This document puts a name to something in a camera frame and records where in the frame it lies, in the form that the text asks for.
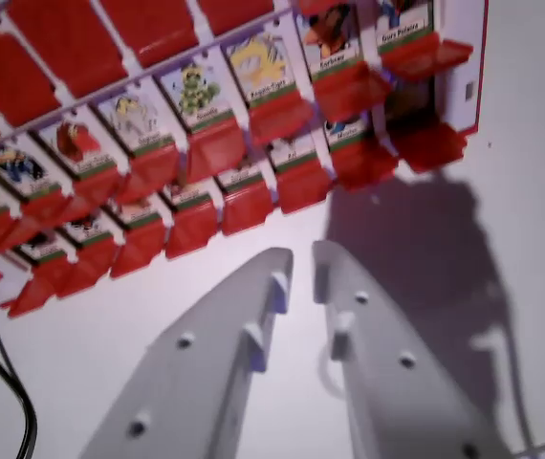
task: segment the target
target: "red character artwork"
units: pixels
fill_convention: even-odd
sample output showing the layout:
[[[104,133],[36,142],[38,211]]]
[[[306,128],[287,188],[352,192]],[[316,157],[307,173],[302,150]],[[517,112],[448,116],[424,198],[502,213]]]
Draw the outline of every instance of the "red character artwork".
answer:
[[[71,161],[83,161],[86,154],[96,154],[100,151],[100,144],[90,135],[84,124],[63,122],[55,134],[58,151]]]

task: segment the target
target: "red plastic holder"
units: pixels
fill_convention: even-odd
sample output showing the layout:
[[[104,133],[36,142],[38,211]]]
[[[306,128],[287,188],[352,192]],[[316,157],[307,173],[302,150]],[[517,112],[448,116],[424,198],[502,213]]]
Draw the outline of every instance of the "red plastic holder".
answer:
[[[90,203],[92,208],[103,205],[125,180],[116,167],[110,167],[84,180],[73,182],[75,195]]]
[[[131,229],[124,236],[126,242],[120,247],[109,273],[114,279],[148,266],[164,248],[166,227],[162,219],[158,219],[144,227]]]
[[[33,279],[10,304],[8,316],[18,317],[42,308],[51,296],[64,288],[73,268],[66,255],[33,267]]]
[[[79,249],[78,261],[67,276],[66,285],[56,295],[63,298],[93,287],[109,271],[117,252],[118,246],[112,237]]]
[[[42,227],[54,227],[62,221],[64,209],[69,205],[70,198],[57,189],[45,196],[36,198],[20,206],[22,215],[32,217]]]
[[[238,165],[247,147],[234,117],[189,136],[187,182],[193,184]]]
[[[166,243],[166,258],[175,258],[205,247],[218,230],[217,209],[210,198],[174,215]]]
[[[377,142],[374,134],[330,150],[338,181],[348,190],[378,183],[392,176],[398,166],[398,159]]]
[[[311,104],[296,89],[250,108],[253,142],[261,146],[274,139],[291,137],[313,117],[313,113]]]
[[[389,130],[396,150],[415,172],[427,172],[464,157],[466,139],[436,116],[419,117]]]
[[[184,0],[101,0],[100,3],[143,67],[198,45]]]
[[[339,0],[298,0],[298,7],[305,17],[327,11],[343,2]]]
[[[274,11],[273,0],[250,0],[235,8],[219,0],[199,0],[213,33],[219,35]]]
[[[273,209],[271,193],[264,180],[227,192],[224,195],[222,233],[228,236],[262,225]]]
[[[441,42],[437,33],[402,45],[382,56],[382,65],[392,74],[418,82],[468,61],[473,47],[453,40]]]
[[[7,121],[19,126],[58,106],[52,83],[26,50],[13,35],[0,33],[0,112]]]
[[[88,0],[13,0],[7,11],[75,97],[126,77],[120,51]]]
[[[364,61],[314,81],[313,87],[324,118],[331,122],[353,118],[383,103],[392,90]]]
[[[32,238],[40,230],[40,224],[31,217],[15,220],[9,210],[0,212],[0,251],[18,246]]]
[[[178,166],[179,151],[174,143],[131,159],[132,171],[120,186],[116,202],[132,203],[156,192],[177,176]]]
[[[291,213],[326,199],[332,180],[313,159],[276,174],[279,206],[283,213]]]

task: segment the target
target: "empty red slot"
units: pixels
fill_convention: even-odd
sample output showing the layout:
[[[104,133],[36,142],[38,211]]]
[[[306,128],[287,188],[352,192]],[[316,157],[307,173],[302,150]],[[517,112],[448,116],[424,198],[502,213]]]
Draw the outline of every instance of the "empty red slot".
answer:
[[[67,284],[56,295],[63,298],[94,286],[111,268],[118,246],[109,237],[77,251],[78,261],[68,275]]]
[[[437,33],[429,33],[385,53],[382,65],[406,81],[418,82],[467,62],[472,51],[471,45],[453,40],[441,43]]]
[[[126,77],[120,51],[88,0],[13,0],[7,11],[75,97]]]
[[[85,180],[73,183],[75,194],[98,207],[116,192],[122,181],[125,180],[115,167],[106,169]]]
[[[11,303],[8,316],[18,317],[42,308],[52,295],[64,288],[72,270],[73,265],[66,255],[33,267],[33,280]]]
[[[174,215],[166,244],[166,258],[174,258],[205,247],[217,232],[217,209],[208,199]]]
[[[120,247],[118,257],[109,275],[112,278],[132,273],[146,267],[164,248],[166,227],[162,219],[125,232],[126,243]]]
[[[184,0],[101,0],[100,3],[143,67],[198,45]]]
[[[418,118],[389,131],[410,168],[427,172],[464,157],[466,139],[437,117]]]
[[[373,135],[330,152],[338,181],[346,189],[375,184],[393,174],[398,159],[377,142]]]
[[[339,0],[298,0],[298,6],[304,16],[313,16],[325,12],[343,2]]]
[[[149,196],[177,176],[179,152],[175,144],[130,160],[132,172],[121,185],[115,200],[127,204]]]
[[[0,33],[0,112],[13,126],[59,106],[52,83],[15,37]]]
[[[391,85],[361,61],[313,83],[319,108],[326,120],[353,118],[383,103]]]
[[[273,200],[263,180],[224,196],[222,233],[226,236],[262,225],[273,211]]]
[[[332,181],[318,160],[297,165],[277,174],[279,206],[291,213],[326,199]]]
[[[291,137],[313,117],[311,104],[296,90],[250,109],[250,129],[256,145]]]
[[[187,182],[193,184],[237,166],[247,147],[235,118],[223,120],[189,137]]]
[[[199,0],[213,33],[219,35],[274,11],[273,0],[250,0],[229,5],[219,0]]]

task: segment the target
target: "yellow character artwork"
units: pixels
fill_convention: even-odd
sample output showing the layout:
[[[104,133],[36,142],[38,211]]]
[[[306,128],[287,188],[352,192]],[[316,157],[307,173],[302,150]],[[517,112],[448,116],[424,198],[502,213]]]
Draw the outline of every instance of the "yellow character artwork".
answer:
[[[251,37],[230,54],[230,62],[241,81],[257,87],[278,81],[285,75],[283,55],[269,34]]]

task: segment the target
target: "screw hole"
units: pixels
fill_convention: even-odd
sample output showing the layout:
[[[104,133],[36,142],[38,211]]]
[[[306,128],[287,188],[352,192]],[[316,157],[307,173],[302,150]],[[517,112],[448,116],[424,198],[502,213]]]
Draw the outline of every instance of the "screw hole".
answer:
[[[128,436],[130,438],[139,438],[146,430],[147,426],[143,421],[133,421],[130,423],[130,426],[128,426]]]
[[[417,364],[417,361],[415,360],[415,356],[413,356],[410,352],[403,352],[400,355],[398,362],[407,370],[412,370],[413,368],[415,368],[415,365]]]
[[[177,349],[187,349],[191,347],[194,342],[194,336],[190,333],[183,334],[179,339],[177,339]]]
[[[366,304],[368,302],[368,293],[366,293],[366,292],[356,292],[356,301],[359,304]]]
[[[462,446],[462,453],[467,459],[479,459],[481,453],[479,449],[472,443],[466,443]]]

